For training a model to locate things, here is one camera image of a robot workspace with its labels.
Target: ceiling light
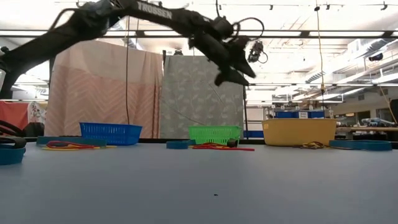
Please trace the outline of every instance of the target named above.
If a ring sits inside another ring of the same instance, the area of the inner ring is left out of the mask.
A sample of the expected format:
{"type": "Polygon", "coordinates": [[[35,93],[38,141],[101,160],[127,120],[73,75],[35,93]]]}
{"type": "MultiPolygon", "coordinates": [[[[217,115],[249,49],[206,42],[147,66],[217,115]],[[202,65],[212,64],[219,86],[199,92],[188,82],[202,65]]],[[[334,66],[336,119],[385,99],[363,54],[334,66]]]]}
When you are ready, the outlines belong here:
{"type": "Polygon", "coordinates": [[[364,89],[365,89],[365,88],[357,88],[357,89],[355,89],[355,90],[347,91],[347,92],[343,93],[343,95],[350,95],[350,94],[359,92],[359,91],[364,90],[364,89]]]}
{"type": "Polygon", "coordinates": [[[318,96],[315,99],[316,100],[327,100],[327,99],[331,99],[331,98],[334,98],[334,97],[337,97],[337,96],[340,96],[340,95],[341,94],[336,94],[336,93],[334,93],[334,94],[326,94],[326,95],[323,95],[323,96],[318,96]]]}
{"type": "Polygon", "coordinates": [[[343,101],[331,101],[331,100],[325,100],[323,103],[344,103],[343,101]]]}

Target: blue tray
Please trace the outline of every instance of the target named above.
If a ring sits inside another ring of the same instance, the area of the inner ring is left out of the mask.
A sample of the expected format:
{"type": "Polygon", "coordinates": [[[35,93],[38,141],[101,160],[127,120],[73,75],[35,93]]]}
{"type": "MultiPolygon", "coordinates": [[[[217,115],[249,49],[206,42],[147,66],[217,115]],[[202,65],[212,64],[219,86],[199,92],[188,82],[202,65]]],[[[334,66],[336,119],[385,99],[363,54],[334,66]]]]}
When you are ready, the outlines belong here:
{"type": "Polygon", "coordinates": [[[389,141],[373,141],[373,140],[331,140],[330,147],[351,149],[351,150],[368,150],[368,151],[391,151],[392,145],[389,141]]]}

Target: gray patterned curtain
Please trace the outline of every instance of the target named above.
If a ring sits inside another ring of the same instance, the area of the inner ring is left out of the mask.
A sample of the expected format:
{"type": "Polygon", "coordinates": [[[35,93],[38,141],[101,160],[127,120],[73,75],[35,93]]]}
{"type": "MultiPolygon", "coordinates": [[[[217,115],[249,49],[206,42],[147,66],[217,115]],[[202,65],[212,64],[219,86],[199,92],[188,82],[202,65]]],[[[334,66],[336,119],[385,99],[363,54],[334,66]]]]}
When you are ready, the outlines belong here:
{"type": "Polygon", "coordinates": [[[188,138],[194,125],[243,127],[243,88],[214,85],[217,66],[206,57],[168,56],[160,100],[160,138],[188,138]]]}

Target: green basket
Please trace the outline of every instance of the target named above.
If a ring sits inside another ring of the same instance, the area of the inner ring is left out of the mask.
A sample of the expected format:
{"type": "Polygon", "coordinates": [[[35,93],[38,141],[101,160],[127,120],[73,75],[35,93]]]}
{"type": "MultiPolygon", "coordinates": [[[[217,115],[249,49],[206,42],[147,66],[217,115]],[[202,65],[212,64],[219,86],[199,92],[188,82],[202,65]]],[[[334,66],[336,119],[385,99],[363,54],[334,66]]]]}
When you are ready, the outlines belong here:
{"type": "Polygon", "coordinates": [[[206,142],[226,144],[228,140],[241,138],[242,128],[239,126],[190,126],[190,139],[197,144],[206,142]]]}

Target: blue container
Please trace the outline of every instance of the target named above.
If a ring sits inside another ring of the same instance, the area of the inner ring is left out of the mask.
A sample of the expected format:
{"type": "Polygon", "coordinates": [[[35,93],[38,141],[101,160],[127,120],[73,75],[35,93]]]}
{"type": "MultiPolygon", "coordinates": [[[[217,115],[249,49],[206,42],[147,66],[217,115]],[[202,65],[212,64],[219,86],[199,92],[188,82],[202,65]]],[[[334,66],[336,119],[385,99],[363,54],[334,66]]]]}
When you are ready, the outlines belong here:
{"type": "Polygon", "coordinates": [[[22,162],[26,149],[13,149],[9,145],[0,145],[0,166],[18,164],[22,162]]]}
{"type": "Polygon", "coordinates": [[[325,113],[323,111],[309,111],[308,118],[324,118],[325,113]]]}
{"type": "Polygon", "coordinates": [[[277,111],[275,112],[275,118],[297,118],[299,114],[292,111],[277,111]]]}
{"type": "Polygon", "coordinates": [[[142,126],[130,124],[80,123],[83,138],[104,139],[108,145],[131,146],[137,144],[142,126]]]}

